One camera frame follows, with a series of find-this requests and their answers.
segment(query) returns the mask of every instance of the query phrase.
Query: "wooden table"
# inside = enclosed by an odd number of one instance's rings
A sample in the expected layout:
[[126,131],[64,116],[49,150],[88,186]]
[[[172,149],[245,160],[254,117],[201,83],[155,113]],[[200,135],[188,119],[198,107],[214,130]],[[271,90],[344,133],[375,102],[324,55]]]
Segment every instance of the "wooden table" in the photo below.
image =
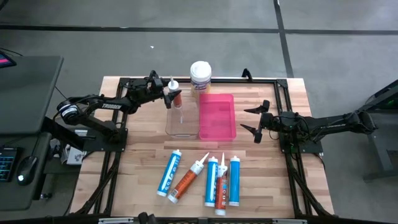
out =
[[[115,96],[120,77],[104,77],[101,93]],[[288,78],[293,111],[310,116],[310,106],[304,81]],[[190,86],[180,84],[184,95]],[[221,159],[225,153],[229,158],[241,159],[241,196],[239,207],[227,207],[227,217],[293,217],[292,199],[284,155],[280,152],[279,141],[272,140],[264,131],[262,142],[253,143],[251,133],[239,124],[256,127],[260,116],[245,113],[243,109],[255,108],[263,100],[271,102],[270,112],[277,114],[275,93],[268,84],[212,84],[212,93],[234,95],[236,117],[236,139],[232,142],[203,142],[173,139],[165,132],[167,110],[163,100],[143,105],[136,114],[128,116],[129,135],[126,151],[122,154],[118,181],[114,193],[112,216],[138,216],[141,212],[154,213],[157,217],[215,217],[214,208],[204,206],[206,166],[186,194],[174,205],[170,200],[156,194],[159,182],[171,152],[180,149],[182,159],[172,182],[174,187],[190,166],[207,152],[210,157]],[[95,116],[110,120],[112,111],[97,110]],[[98,185],[103,152],[92,153],[82,164],[71,212],[78,210]],[[324,206],[333,213],[325,171],[319,158],[303,154],[305,176],[309,189]],[[105,189],[103,207],[108,190]],[[301,191],[298,191],[300,208],[304,211]]]

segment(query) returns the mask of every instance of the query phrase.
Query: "keyboard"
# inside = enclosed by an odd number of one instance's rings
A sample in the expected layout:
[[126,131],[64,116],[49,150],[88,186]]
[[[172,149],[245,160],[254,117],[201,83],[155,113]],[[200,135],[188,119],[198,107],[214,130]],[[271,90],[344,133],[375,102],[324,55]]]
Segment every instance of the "keyboard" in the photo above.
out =
[[10,182],[19,147],[0,147],[0,182]]

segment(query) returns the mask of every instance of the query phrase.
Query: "computer mouse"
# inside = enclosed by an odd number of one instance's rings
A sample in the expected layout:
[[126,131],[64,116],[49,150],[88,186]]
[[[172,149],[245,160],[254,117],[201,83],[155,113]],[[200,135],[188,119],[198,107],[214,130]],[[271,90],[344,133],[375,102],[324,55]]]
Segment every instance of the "computer mouse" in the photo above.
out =
[[23,158],[17,169],[17,182],[21,186],[28,185],[32,182],[37,165],[37,157],[28,156]]

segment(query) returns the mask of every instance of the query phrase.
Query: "plastic jar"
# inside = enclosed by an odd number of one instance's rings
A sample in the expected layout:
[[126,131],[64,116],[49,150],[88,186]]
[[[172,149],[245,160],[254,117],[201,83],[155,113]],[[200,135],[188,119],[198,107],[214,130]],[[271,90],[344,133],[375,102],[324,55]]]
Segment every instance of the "plastic jar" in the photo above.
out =
[[211,67],[208,62],[198,61],[191,66],[191,90],[197,98],[200,94],[210,92]]

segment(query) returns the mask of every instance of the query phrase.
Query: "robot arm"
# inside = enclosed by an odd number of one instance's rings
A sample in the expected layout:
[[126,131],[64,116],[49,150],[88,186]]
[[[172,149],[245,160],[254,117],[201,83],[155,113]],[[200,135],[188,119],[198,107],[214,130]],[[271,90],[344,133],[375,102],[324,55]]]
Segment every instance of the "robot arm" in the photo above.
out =
[[[167,81],[160,78],[155,71],[151,71],[149,77],[129,82],[126,96],[122,98],[110,98],[104,95],[87,95],[82,97],[71,97],[57,106],[58,113],[63,121],[69,125],[82,124],[93,128],[103,134],[110,142],[119,141],[119,131],[112,121],[101,121],[90,114],[97,109],[118,110],[126,114],[134,114],[144,103],[164,99],[166,108],[171,108],[171,102],[181,92],[175,91],[164,94]],[[81,109],[77,104],[88,105]]]
[[254,142],[260,143],[262,129],[290,135],[296,134],[299,142],[318,142],[327,134],[351,131],[354,133],[371,134],[377,129],[372,117],[364,111],[354,111],[340,116],[326,118],[303,117],[298,113],[285,111],[280,116],[268,113],[269,101],[254,109],[245,110],[248,113],[261,114],[258,129],[241,124],[254,135]]

